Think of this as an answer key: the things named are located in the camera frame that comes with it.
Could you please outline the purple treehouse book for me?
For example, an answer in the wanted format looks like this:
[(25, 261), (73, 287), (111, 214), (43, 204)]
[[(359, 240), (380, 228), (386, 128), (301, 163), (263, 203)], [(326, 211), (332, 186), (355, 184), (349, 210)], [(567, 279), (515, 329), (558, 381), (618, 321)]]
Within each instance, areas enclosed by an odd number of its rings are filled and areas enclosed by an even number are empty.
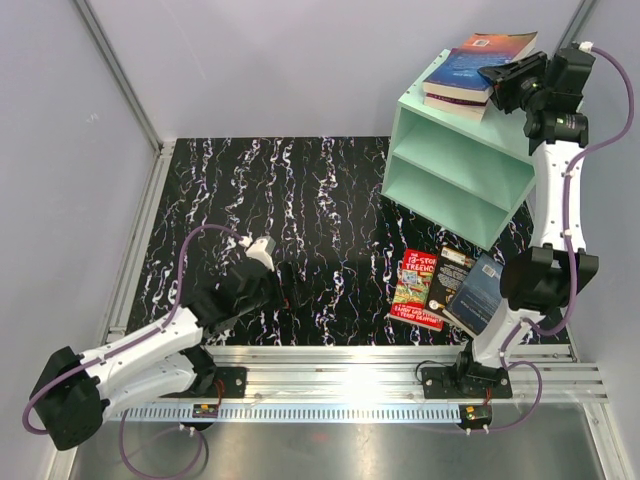
[(430, 108), (481, 121), (488, 105), (490, 89), (475, 70), (473, 54), (456, 49), (422, 81), (423, 103)]

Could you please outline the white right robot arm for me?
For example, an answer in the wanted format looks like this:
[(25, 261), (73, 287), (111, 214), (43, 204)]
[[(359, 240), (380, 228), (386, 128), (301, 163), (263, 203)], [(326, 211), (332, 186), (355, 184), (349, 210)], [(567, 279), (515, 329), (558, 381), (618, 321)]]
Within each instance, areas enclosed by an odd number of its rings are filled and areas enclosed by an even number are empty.
[(552, 57), (539, 52), (478, 70), (500, 111), (526, 114), (537, 206), (530, 246), (503, 269), (496, 312), (443, 377), (464, 397), (509, 397), (510, 347), (552, 313), (572, 314), (577, 294), (599, 268), (580, 225), (581, 166), (590, 145), (589, 121), (579, 108), (595, 63), (592, 47), (574, 43)]

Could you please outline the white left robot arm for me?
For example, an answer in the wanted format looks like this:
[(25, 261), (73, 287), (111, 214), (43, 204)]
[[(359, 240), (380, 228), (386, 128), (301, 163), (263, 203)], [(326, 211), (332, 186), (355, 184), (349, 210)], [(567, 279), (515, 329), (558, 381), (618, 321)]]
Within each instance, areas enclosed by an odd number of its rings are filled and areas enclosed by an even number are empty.
[(246, 314), (295, 310), (303, 281), (289, 262), (271, 270), (244, 259), (228, 273), (187, 294), (176, 312), (112, 343), (76, 353), (52, 353), (27, 408), (59, 451), (77, 447), (104, 422), (139, 403), (165, 395), (209, 394), (217, 367), (205, 344)]

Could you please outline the blue orange sunset book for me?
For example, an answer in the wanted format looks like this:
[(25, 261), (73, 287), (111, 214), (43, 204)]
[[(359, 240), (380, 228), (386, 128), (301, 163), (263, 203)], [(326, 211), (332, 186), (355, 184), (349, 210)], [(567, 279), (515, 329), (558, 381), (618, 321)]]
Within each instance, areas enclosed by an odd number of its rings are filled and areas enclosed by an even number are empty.
[(524, 58), (536, 45), (538, 32), (524, 34), (475, 33), (423, 81), (427, 95), (472, 103), (486, 103), (490, 83), (479, 73), (488, 66), (501, 66)]

